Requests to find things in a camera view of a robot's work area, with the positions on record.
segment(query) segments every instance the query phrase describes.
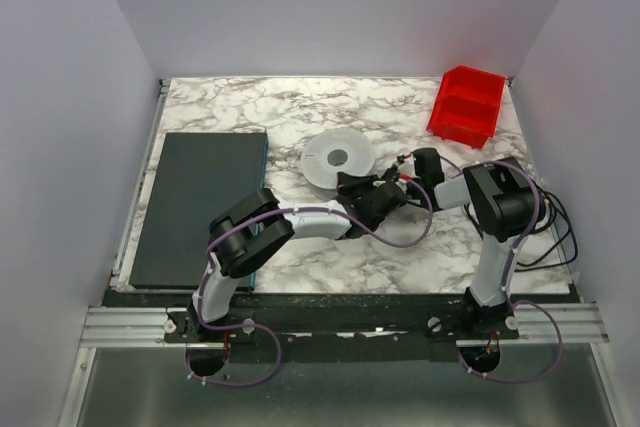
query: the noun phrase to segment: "metal frame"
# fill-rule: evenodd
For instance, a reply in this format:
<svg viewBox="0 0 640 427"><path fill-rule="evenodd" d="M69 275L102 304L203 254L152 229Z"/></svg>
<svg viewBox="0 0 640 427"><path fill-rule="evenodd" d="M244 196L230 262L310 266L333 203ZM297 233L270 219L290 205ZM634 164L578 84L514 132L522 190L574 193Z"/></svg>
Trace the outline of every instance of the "metal frame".
<svg viewBox="0 0 640 427"><path fill-rule="evenodd" d="M120 283L120 276L122 275L122 262L124 261L124 255L127 250L127 244L129 243L129 235L131 234L131 228L133 227L133 220L135 217L136 210L138 208L140 193L142 192L142 186L144 185L144 179L146 176L147 167L149 165L151 153L153 152L153 145L155 143L156 135L158 133L158 127L160 126L160 119L162 118L162 112L164 111L164 105L167 101L167 97L169 96L170 86L171 86L171 79L160 79L160 92L158 94L158 102L156 103L156 111L153 115L151 132L149 133L149 138L147 139L147 143L145 145L144 158L142 159L142 164L140 165L140 170L138 171L138 176L136 178L136 189L133 192L133 196L131 198L131 204L129 205L129 212L127 214L127 220L124 225L124 230L122 233L122 237L120 239L120 244L118 246L118 253L116 255L116 260L113 263L113 268L111 269L111 281L109 283L109 286L114 289L118 287L118 284Z"/></svg>
<svg viewBox="0 0 640 427"><path fill-rule="evenodd" d="M76 363L73 366L73 374L69 381L67 395L65 396L60 419L58 420L58 427L73 427L78 425L95 356L96 349L78 349Z"/></svg>
<svg viewBox="0 0 640 427"><path fill-rule="evenodd" d="M543 304L560 326L565 343L587 343L594 349L598 372L613 417L618 426L633 426L633 416L625 404L613 364L608 356L609 337L596 304ZM117 308L97 307L87 312L85 326L80 339L71 382L65 399L59 426L77 425L83 400L89 384L96 349L129 348L205 348L222 349L220 342L213 343L167 343L164 340L165 324L169 313L185 313L185 308ZM554 344L555 331L547 317L531 306L522 306L515 312L518 320L519 339L503 340L504 345ZM387 330L369 332L373 337L394 335L399 332ZM305 332L288 332L302 335ZM486 339L458 341L459 347L484 345Z"/></svg>

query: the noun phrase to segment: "black cable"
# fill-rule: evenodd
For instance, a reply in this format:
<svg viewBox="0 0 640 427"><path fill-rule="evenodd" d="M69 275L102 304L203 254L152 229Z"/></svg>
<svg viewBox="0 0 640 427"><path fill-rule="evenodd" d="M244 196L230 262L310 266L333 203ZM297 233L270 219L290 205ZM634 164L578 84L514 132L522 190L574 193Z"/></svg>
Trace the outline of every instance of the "black cable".
<svg viewBox="0 0 640 427"><path fill-rule="evenodd" d="M516 272L531 272L534 270L550 269L553 267L569 265L570 263L575 262L576 259L578 258L578 240L576 239L576 235L573 230L573 225L571 224L571 220L569 219L569 214L567 213L567 209L565 208L564 204L558 198L557 195L555 195L552 192L547 192L547 195L549 195L553 199L553 201L555 201L558 204L558 207L560 208L560 210L558 211L558 215L560 215L560 217L562 217L562 219L567 223L567 232L562 237L560 237L560 239L558 239L558 242L556 242L554 246L560 245L560 242L566 239L566 236L568 234L571 236L571 243L573 244L573 255L571 256L570 259L567 259L564 262L556 262L555 264L541 265L541 266L530 267L525 269L516 269Z"/></svg>
<svg viewBox="0 0 640 427"><path fill-rule="evenodd" d="M536 187L538 187L538 190L540 191L540 195L547 201L546 205L547 205L547 208L549 209L549 216L547 221L543 225L535 229L532 232L532 234L539 234L551 228L551 226L557 220L558 216L562 217L562 219L566 222L567 231L562 236L560 236L558 240L547 251L545 251L540 257L538 257L533 262L529 262L529 263L518 262L517 265L524 268L521 268L521 269L516 268L515 270L516 272L531 272L534 270L551 269L553 267L569 265L570 263L575 262L575 260L578 258L578 242L576 240L575 232L573 230L573 225L569 220L569 214L567 213L567 209L565 208L564 204L558 198L557 195L542 189L542 187L540 187L537 184L536 184ZM480 238L482 238L483 237L482 229L480 228L478 221L473 217L473 215L471 215L470 204L465 204L463 208L467 215L467 218L473 224L473 227L475 228ZM573 249L574 249L573 255L571 256L570 259L567 259L563 262L556 262L554 264L538 265L540 262L546 259L549 255L551 255L551 253L554 250L556 250L560 246L560 244L564 242L569 236L571 237L571 242L573 244Z"/></svg>

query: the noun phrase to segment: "metal floor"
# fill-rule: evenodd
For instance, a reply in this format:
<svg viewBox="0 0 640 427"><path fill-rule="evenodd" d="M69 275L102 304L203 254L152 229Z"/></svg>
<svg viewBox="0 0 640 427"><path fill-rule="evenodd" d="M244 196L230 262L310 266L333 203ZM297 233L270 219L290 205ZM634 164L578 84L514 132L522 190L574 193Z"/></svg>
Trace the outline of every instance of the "metal floor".
<svg viewBox="0 0 640 427"><path fill-rule="evenodd" d="M555 346L506 346L496 373L527 376ZM231 365L232 379L268 365ZM285 364L257 387L187 380L182 349L98 350L82 426L518 426L615 425L588 345L568 345L544 381L504 385L456 363Z"/></svg>

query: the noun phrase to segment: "dark mat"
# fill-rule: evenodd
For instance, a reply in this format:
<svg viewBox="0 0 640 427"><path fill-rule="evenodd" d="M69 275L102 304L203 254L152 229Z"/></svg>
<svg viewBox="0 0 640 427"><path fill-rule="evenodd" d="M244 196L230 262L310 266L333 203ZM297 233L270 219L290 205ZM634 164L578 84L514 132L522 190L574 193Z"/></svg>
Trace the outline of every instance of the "dark mat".
<svg viewBox="0 0 640 427"><path fill-rule="evenodd" d="M133 287L196 289L206 267L209 223L262 187L267 145L266 133L167 134L133 263Z"/></svg>

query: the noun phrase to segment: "marble surface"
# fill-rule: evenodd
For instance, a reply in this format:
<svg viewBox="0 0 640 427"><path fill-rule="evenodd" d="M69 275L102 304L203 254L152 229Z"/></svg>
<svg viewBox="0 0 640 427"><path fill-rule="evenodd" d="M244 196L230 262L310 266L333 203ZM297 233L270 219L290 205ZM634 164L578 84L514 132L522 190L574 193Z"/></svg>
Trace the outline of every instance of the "marble surface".
<svg viewBox="0 0 640 427"><path fill-rule="evenodd" d="M167 132L256 132L266 129L269 153L265 184L277 197L316 202L300 173L303 147L326 129L352 127L373 142L382 172L399 153L436 147L458 165L515 156L531 171L531 159L505 88L496 135L482 150L442 140L425 132L440 79L353 78L198 78L174 79L162 114L142 186L119 290L130 290L129 274ZM445 174L453 169L445 165ZM397 241L417 237L425 212L405 206L378 233ZM532 236L519 255L531 261L553 243L550 233ZM460 293L478 264L481 240L462 209L439 212L425 241L396 249L371 238L287 243L258 271L261 292ZM557 262L554 252L547 263ZM513 292L566 293L568 271L553 268L516 273Z"/></svg>

